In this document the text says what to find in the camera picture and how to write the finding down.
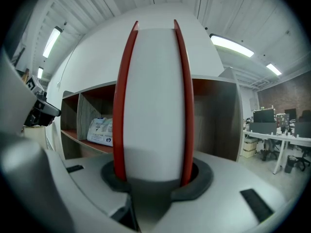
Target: red stripe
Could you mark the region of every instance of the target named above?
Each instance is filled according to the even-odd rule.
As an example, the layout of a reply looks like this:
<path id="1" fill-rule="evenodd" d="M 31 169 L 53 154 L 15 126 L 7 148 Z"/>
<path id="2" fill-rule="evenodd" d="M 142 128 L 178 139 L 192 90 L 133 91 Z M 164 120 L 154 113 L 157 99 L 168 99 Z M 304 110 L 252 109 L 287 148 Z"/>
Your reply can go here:
<path id="1" fill-rule="evenodd" d="M 132 52 L 137 34 L 138 34 L 138 21 L 135 22 L 125 45 L 113 101 L 112 139 L 113 139 L 114 167 L 116 176 L 124 181 L 126 181 L 126 173 L 124 165 L 124 149 L 123 149 L 124 102 L 125 102 L 127 75 L 130 67 Z"/>
<path id="2" fill-rule="evenodd" d="M 185 117 L 186 117 L 186 130 L 185 130 L 185 152 L 184 152 L 184 166 L 181 177 L 181 186 L 188 184 L 191 177 L 192 162 L 193 162 L 193 146 L 194 146 L 194 101 L 193 101 L 193 87 L 190 74 L 190 66 L 188 54 L 181 33 L 178 22 L 174 20 L 174 29 L 177 35 L 179 45 L 181 65 L 183 69 L 184 79 L 184 93 L 185 93 Z"/>

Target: computer monitor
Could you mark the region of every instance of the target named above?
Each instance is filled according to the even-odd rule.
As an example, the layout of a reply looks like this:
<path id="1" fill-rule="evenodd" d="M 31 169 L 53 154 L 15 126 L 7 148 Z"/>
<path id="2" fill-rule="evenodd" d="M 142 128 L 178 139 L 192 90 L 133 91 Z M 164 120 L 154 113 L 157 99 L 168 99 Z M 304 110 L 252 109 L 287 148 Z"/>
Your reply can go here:
<path id="1" fill-rule="evenodd" d="M 311 138 L 311 122 L 296 122 L 294 135 L 299 135 L 299 137 L 303 138 Z"/>
<path id="2" fill-rule="evenodd" d="M 254 122 L 274 122 L 274 110 L 254 111 Z"/>
<path id="3" fill-rule="evenodd" d="M 251 122 L 249 124 L 249 130 L 252 132 L 257 132 L 261 134 L 276 134 L 276 122 L 266 122 L 266 123 L 258 123 Z"/>
<path id="4" fill-rule="evenodd" d="M 285 114 L 290 114 L 290 120 L 296 120 L 297 115 L 296 115 L 296 109 L 288 109 L 284 110 Z"/>

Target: ceiling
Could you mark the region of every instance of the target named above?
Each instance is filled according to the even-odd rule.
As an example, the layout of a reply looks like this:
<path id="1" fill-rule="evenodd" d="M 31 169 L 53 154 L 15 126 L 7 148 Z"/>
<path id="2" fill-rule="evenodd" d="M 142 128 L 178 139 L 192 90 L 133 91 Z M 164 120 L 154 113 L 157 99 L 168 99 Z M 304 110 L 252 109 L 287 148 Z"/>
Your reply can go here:
<path id="1" fill-rule="evenodd" d="M 32 42 L 29 63 L 36 74 L 44 67 L 43 80 L 48 82 L 79 39 L 94 27 L 129 10 L 165 2 L 181 2 L 198 18 L 207 34 L 232 39 L 254 51 L 251 57 L 216 47 L 224 67 L 235 69 L 242 86 L 263 89 L 286 77 L 310 70 L 311 53 L 307 38 L 294 16 L 281 0 L 46 0 L 35 8 L 35 27 L 29 27 Z M 48 59 L 42 54 L 55 26 L 64 29 Z M 282 73 L 272 73 L 272 63 Z"/>

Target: wooden shelf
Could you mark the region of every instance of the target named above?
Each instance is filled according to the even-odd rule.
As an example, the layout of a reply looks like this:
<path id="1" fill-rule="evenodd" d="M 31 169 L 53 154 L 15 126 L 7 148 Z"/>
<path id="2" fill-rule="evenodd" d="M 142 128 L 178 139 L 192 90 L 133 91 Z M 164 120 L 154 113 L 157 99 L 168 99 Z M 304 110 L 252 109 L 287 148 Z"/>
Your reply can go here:
<path id="1" fill-rule="evenodd" d="M 104 153 L 112 153 L 113 147 L 97 144 L 94 142 L 89 142 L 87 140 L 78 140 L 77 130 L 61 130 L 61 133 L 68 136 L 70 139 L 74 140 L 75 142 L 79 143 L 82 147 L 91 148 L 96 151 L 104 152 Z"/>

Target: trash bin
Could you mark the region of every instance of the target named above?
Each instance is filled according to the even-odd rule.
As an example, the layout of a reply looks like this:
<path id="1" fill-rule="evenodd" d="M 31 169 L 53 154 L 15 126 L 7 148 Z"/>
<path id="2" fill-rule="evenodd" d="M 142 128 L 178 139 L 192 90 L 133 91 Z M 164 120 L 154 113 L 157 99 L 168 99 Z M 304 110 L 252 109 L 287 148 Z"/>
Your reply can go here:
<path id="1" fill-rule="evenodd" d="M 292 168 L 294 167 L 295 163 L 296 163 L 296 158 L 292 155 L 288 155 L 286 166 L 285 166 L 285 172 L 291 173 Z"/>

